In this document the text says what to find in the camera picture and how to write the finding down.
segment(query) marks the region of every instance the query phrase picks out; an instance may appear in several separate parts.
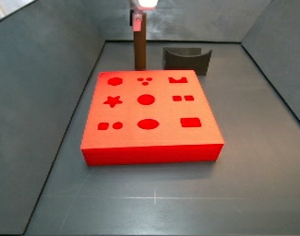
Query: red box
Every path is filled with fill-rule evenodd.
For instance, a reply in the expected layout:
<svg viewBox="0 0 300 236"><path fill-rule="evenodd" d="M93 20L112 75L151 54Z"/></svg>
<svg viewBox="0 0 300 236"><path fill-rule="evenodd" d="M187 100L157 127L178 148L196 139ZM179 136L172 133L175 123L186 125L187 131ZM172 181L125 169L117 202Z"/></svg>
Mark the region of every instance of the red box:
<svg viewBox="0 0 300 236"><path fill-rule="evenodd" d="M218 160L223 146L195 71L100 74L81 146L88 165Z"/></svg>

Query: white light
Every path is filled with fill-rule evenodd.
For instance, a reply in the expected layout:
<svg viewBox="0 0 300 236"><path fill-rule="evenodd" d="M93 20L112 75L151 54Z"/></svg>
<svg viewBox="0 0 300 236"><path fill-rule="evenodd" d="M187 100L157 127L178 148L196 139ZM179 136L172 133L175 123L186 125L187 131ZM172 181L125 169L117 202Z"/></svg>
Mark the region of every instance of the white light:
<svg viewBox="0 0 300 236"><path fill-rule="evenodd" d="M159 0L135 0L135 5L139 10L153 10L157 6Z"/></svg>

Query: red plastic surface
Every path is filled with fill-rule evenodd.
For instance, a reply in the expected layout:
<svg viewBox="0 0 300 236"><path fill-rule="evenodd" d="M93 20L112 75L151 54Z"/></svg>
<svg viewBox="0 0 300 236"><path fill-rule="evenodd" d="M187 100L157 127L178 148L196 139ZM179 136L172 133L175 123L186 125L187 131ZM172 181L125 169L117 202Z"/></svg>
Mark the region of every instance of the red plastic surface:
<svg viewBox="0 0 300 236"><path fill-rule="evenodd" d="M88 165L218 160L223 146L195 71L100 74L81 146Z"/></svg>

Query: vertical pole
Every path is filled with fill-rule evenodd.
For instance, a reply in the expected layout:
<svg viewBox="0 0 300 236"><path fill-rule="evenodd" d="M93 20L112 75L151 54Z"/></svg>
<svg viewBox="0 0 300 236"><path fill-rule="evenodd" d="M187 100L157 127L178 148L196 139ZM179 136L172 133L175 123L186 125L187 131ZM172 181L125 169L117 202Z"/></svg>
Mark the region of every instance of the vertical pole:
<svg viewBox="0 0 300 236"><path fill-rule="evenodd" d="M135 31L135 69L147 69L147 13L143 13L141 31Z"/></svg>

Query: gray enclosure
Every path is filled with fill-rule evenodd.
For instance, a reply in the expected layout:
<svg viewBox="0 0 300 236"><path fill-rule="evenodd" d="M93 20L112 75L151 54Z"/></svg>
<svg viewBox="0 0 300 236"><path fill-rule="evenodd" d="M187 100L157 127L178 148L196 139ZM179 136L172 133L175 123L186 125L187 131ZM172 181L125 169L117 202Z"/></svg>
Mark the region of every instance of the gray enclosure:
<svg viewBox="0 0 300 236"><path fill-rule="evenodd" d="M132 38L128 0L38 0L0 21L0 233L300 234L300 123L285 103L300 119L300 0L163 0L149 12L149 40L179 42L149 44L149 69L164 47L215 49L200 80L227 140L216 163L87 166L96 76L135 69ZM121 42L99 60L105 41Z"/></svg>
<svg viewBox="0 0 300 236"><path fill-rule="evenodd" d="M6 234L25 232L104 47L91 19L79 20L84 9L77 5L76 0L38 1L0 22L0 233Z"/></svg>
<svg viewBox="0 0 300 236"><path fill-rule="evenodd" d="M300 0L271 4L243 45L300 120Z"/></svg>

